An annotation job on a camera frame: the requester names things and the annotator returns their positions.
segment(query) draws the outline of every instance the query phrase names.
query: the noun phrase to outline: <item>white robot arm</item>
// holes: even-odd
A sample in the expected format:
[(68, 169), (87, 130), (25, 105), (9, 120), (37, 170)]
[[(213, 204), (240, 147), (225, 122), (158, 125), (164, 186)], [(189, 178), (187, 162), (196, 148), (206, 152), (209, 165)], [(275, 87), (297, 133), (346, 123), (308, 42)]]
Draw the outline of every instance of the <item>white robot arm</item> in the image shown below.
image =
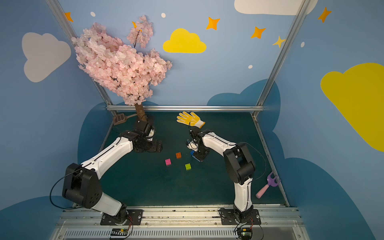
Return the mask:
[(160, 152), (161, 141), (153, 139), (154, 129), (147, 122), (138, 122), (134, 131), (125, 131), (96, 156), (71, 164), (66, 169), (63, 197), (88, 209), (104, 214), (116, 224), (126, 221), (126, 206), (103, 193), (99, 180), (104, 173), (125, 154), (135, 152)]
[(229, 142), (209, 129), (201, 131), (191, 127), (189, 132), (193, 140), (187, 141), (187, 147), (192, 150), (193, 158), (203, 161), (209, 153), (208, 148), (224, 157), (228, 175), (235, 185), (234, 215), (241, 222), (253, 210), (251, 184), (256, 167), (247, 146), (244, 143)]

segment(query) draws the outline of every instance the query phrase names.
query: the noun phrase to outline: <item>metal frame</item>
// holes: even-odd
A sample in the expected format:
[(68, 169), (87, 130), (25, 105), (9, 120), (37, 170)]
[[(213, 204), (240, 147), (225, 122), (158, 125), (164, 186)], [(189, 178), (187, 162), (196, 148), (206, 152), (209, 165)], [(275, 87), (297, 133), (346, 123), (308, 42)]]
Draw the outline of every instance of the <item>metal frame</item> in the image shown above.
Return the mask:
[(303, 0), (300, 8), (293, 20), (293, 23), (291, 25), (291, 28), (288, 31), (287, 37), (285, 38), (285, 43), (283, 47), (281, 48), (279, 55), (276, 59), (275, 65), (272, 68), (271, 74), (269, 75), (267, 82), (264, 85), (263, 91), (260, 94), (259, 99), (257, 100), (256, 106), (262, 106), (264, 104), (264, 101), (269, 93), (269, 91), (272, 88), (273, 83), (275, 82), (275, 79), (280, 71), (281, 66), (284, 63), (284, 60), (286, 56), (288, 55), (289, 50), (291, 49), (292, 43), (296, 38), (297, 33), (299, 32), (299, 29), (304, 21), (304, 18), (306, 16), (306, 10), (311, 0)]
[[(266, 142), (265, 142), (262, 130), (261, 130), (260, 125), (259, 125), (259, 123), (257, 121), (257, 118), (253, 114), (252, 114), (252, 119), (253, 119), (253, 122), (255, 123), (255, 127), (256, 127), (257, 133), (259, 134), (260, 140), (262, 141), (262, 145), (263, 145), (265, 154), (266, 154), (266, 156), (268, 158), (269, 164), (271, 165), (273, 174), (275, 175), (275, 177), (277, 177), (277, 181), (279, 181), (280, 178), (279, 178), (279, 175), (277, 173), (275, 164), (273, 163), (271, 154), (269, 153), (269, 150), (268, 150), (268, 147), (266, 145)], [(284, 191), (284, 188), (283, 188), (283, 185), (281, 184), (281, 182), (279, 183), (279, 189), (280, 189), (281, 193), (283, 194), (283, 197), (284, 197), (284, 200), (285, 200), (285, 204), (287, 205), (287, 207), (289, 207), (290, 205), (289, 205), (287, 196), (285, 195), (285, 191)]]
[[(67, 38), (69, 40), (69, 42), (72, 43), (71, 38), (72, 37), (77, 38), (77, 36), (76, 36), (76, 33), (74, 32), (71, 24), (69, 23), (68, 19), (66, 18), (64, 11), (61, 8), (59, 2), (57, 0), (45, 0), (45, 1), (47, 2), (48, 6), (51, 9), (55, 18), (57, 19), (57, 22), (59, 22), (61, 28), (63, 29), (65, 35), (67, 36)], [(104, 102), (107, 105), (112, 105), (113, 104), (112, 100), (110, 99), (107, 91), (100, 84), (95, 82), (93, 79), (92, 79), (92, 82), (95, 84), (95, 86), (96, 86), (97, 90), (99, 91), (101, 97), (103, 98)], [(111, 111), (111, 112), (113, 115), (117, 114), (116, 111)]]
[[(196, 238), (196, 237), (234, 237), (225, 235), (223, 231), (232, 231), (237, 223), (233, 225), (221, 225), (218, 210), (220, 208), (233, 208), (233, 205), (199, 205), (199, 206), (144, 206), (129, 207), (129, 209), (143, 209), (141, 225), (134, 226), (131, 238)], [(298, 240), (309, 240), (308, 235), (300, 216), (295, 207), (285, 207), (280, 204), (254, 204), (253, 207), (259, 210), (262, 227), (291, 227)], [(59, 222), (56, 224), (50, 240), (68, 239), (66, 237), (76, 232), (77, 235), (84, 234), (78, 238), (108, 239), (112, 228), (118, 226), (101, 226), (101, 214), (92, 209), (65, 210)], [(170, 236), (166, 231), (175, 230)], [(197, 236), (197, 234), (182, 235), (179, 232), (185, 231), (213, 231), (210, 235)], [(94, 235), (99, 231), (103, 237)]]
[[(158, 111), (158, 112), (177, 112), (177, 111), (238, 111), (238, 112), (252, 112), (262, 111), (263, 106), (161, 106), (161, 105), (143, 105), (144, 110)], [(135, 106), (128, 105), (107, 105), (109, 111), (136, 111)]]

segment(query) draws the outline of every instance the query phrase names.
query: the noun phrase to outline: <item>artificial cherry blossom tree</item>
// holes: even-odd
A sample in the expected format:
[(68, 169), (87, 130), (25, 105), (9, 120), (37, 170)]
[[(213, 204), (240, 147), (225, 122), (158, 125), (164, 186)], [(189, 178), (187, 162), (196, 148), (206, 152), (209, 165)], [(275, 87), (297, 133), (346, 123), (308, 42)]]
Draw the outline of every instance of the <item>artificial cherry blossom tree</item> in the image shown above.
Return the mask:
[(146, 119), (142, 102), (151, 97), (149, 85), (158, 85), (172, 67), (152, 49), (147, 55), (136, 52), (136, 45), (145, 48), (153, 35), (152, 23), (145, 15), (139, 18), (127, 39), (133, 48), (106, 33), (106, 28), (94, 23), (84, 29), (79, 38), (72, 38), (80, 69), (101, 86), (121, 96), (125, 104), (134, 105), (139, 119)]

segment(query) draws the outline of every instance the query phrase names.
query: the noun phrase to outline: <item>green floor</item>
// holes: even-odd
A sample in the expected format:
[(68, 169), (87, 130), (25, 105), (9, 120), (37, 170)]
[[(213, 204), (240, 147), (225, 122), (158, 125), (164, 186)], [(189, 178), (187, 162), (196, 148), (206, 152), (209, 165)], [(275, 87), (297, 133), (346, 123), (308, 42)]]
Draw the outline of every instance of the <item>green floor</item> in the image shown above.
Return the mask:
[[(191, 157), (185, 145), (189, 138), (188, 126), (177, 123), (178, 113), (152, 113), (155, 117), (155, 138), (162, 140), (160, 153), (130, 152), (115, 163), (102, 177), (103, 191), (128, 206), (147, 205), (205, 205), (233, 204), (234, 185), (229, 179), (223, 157), (211, 151), (203, 162)], [(252, 182), (254, 204), (283, 204), (284, 198), (278, 187), (270, 187), (261, 199), (255, 194), (266, 184), (271, 167), (249, 113), (197, 113), (206, 124), (202, 129), (211, 129), (220, 137), (232, 142), (248, 142), (264, 155), (267, 161), (263, 177)], [(131, 130), (135, 117), (114, 128), (123, 132)], [(105, 146), (111, 144), (118, 133), (111, 131)], [(263, 158), (251, 147), (249, 150), (256, 164), (253, 179), (264, 172)], [(182, 158), (176, 159), (181, 152)], [(166, 166), (170, 158), (172, 164)], [(190, 163), (191, 170), (185, 169)]]

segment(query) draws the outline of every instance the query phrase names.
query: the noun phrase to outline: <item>yellow glove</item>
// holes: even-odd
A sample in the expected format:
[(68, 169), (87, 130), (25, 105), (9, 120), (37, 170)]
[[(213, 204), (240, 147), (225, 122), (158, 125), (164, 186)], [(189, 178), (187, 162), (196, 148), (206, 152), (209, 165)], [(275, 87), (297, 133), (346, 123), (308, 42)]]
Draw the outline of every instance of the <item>yellow glove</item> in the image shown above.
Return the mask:
[(204, 126), (205, 122), (200, 120), (199, 116), (197, 116), (194, 112), (191, 112), (191, 114), (184, 111), (183, 113), (179, 113), (179, 116), (177, 116), (177, 122), (184, 123), (185, 125), (189, 126), (195, 126), (198, 128), (201, 128)]

